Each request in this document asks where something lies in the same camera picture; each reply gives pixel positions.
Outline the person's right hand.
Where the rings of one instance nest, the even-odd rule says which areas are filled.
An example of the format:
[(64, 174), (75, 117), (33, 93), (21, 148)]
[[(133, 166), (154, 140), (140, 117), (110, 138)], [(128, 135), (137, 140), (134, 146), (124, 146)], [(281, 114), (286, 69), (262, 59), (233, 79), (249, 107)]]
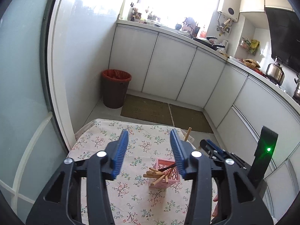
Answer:
[(217, 217), (218, 215), (218, 199), (219, 199), (219, 196), (218, 194), (213, 198), (213, 202), (215, 203), (215, 207), (214, 207), (214, 210), (211, 214), (211, 217)]

